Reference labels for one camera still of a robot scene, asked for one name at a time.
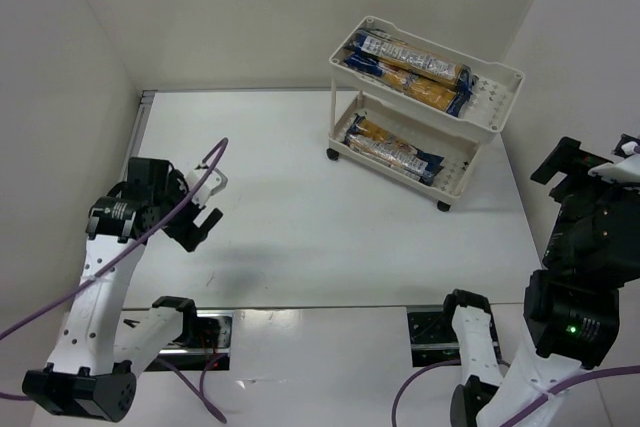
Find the spaghetti bag blue yellow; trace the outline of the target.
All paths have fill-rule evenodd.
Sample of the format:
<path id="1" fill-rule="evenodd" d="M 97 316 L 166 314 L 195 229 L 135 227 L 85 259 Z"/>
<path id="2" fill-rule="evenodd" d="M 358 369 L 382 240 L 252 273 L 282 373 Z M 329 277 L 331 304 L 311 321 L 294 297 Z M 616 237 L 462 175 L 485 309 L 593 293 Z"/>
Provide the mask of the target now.
<path id="1" fill-rule="evenodd" d="M 442 156 L 425 152 L 413 144 L 406 142 L 405 140 L 397 137 L 395 134 L 383 129 L 377 124 L 368 120 L 365 116 L 356 114 L 355 119 L 346 131 L 347 134 L 360 134 L 365 137 L 369 137 L 373 140 L 385 142 L 390 147 L 399 148 L 402 151 L 410 154 L 417 155 L 422 160 L 435 160 L 442 166 L 444 158 Z"/>
<path id="2" fill-rule="evenodd" d="M 454 91 L 442 83 L 358 53 L 348 55 L 344 63 L 413 100 L 454 117 L 459 116 L 471 97 L 468 92 Z"/>

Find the spaghetti bag label side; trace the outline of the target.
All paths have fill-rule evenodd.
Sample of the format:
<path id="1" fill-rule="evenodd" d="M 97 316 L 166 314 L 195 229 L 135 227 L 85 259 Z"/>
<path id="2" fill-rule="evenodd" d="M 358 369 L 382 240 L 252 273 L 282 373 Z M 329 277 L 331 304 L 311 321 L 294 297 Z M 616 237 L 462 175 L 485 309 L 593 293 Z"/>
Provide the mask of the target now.
<path id="1" fill-rule="evenodd" d="M 426 186 L 431 186 L 443 170 L 435 160 L 422 160 L 417 155 L 360 134 L 347 134 L 344 144 L 352 151 Z"/>
<path id="2" fill-rule="evenodd" d="M 380 29 L 358 29 L 345 48 L 375 58 L 457 91 L 471 91 L 477 77 L 470 67 L 412 46 Z"/>

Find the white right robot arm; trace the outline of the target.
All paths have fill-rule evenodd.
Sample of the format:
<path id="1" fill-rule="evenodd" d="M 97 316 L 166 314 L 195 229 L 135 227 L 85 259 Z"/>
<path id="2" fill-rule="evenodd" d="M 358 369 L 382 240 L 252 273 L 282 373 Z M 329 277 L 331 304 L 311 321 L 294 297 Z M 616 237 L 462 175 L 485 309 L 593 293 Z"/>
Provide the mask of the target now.
<path id="1" fill-rule="evenodd" d="M 598 367 L 620 328 L 619 291 L 639 277 L 639 141 L 622 135 L 617 162 L 562 138 L 532 181 L 562 181 L 560 209 L 541 268 L 525 289 L 516 356 L 501 372 L 486 297 L 456 289 L 444 301 L 463 378 L 453 393 L 454 426 L 547 426 L 570 379 Z"/>

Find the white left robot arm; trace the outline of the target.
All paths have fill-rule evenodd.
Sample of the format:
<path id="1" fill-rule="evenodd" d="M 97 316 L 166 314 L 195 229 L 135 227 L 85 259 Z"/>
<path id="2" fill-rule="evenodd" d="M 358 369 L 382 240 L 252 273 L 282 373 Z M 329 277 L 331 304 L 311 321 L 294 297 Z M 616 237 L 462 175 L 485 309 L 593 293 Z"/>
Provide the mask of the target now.
<path id="1" fill-rule="evenodd" d="M 138 377 L 161 350 L 204 345 L 212 323 L 184 297 L 162 296 L 129 332 L 117 330 L 150 237 L 162 231 L 194 251 L 223 214 L 213 209 L 201 224 L 195 221 L 227 182 L 206 163 L 183 174 L 168 160 L 129 159 L 125 179 L 89 211 L 82 290 L 45 366 L 25 374 L 22 391 L 30 400 L 54 416 L 119 422 L 132 406 Z"/>

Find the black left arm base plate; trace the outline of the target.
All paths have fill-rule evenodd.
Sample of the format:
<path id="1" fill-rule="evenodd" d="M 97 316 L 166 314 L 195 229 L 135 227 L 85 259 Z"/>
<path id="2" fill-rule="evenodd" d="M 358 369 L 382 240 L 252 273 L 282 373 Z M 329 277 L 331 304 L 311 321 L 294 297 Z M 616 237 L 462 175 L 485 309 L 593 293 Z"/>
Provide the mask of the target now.
<path id="1" fill-rule="evenodd" d="M 199 327 L 194 339 L 185 345 L 169 344 L 147 368 L 148 371 L 168 371 L 160 362 L 186 372 L 202 371 L 213 361 L 210 371 L 228 371 L 233 331 L 232 311 L 199 310 Z"/>

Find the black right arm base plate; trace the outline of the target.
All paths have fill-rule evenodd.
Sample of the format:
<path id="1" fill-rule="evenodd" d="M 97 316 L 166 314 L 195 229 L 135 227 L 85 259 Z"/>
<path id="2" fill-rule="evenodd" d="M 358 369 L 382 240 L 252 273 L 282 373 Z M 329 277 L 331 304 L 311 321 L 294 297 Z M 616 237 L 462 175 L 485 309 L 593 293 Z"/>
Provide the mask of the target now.
<path id="1" fill-rule="evenodd" d="M 406 308 L 412 365 L 458 360 L 459 344 L 441 305 Z"/>

